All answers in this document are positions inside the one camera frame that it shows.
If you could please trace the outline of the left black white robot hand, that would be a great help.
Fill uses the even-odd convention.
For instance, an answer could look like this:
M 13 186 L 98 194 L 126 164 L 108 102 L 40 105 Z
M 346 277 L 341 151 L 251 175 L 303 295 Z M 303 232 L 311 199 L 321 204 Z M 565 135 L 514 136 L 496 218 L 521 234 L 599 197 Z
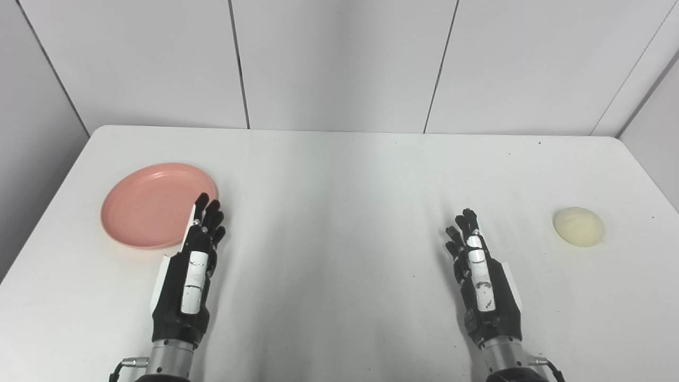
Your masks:
M 167 262 L 163 285 L 152 312 L 151 340 L 177 340 L 197 348 L 207 332 L 206 302 L 225 237 L 221 204 L 201 193 L 191 209 L 180 250 Z

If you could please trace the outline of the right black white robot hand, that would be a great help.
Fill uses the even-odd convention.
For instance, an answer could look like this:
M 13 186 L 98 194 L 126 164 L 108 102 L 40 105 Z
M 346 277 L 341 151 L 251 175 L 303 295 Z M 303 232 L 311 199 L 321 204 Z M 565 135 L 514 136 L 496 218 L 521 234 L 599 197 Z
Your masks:
M 502 264 L 489 252 L 475 211 L 463 210 L 446 234 L 465 305 L 466 334 L 478 348 L 497 337 L 522 341 L 520 309 Z

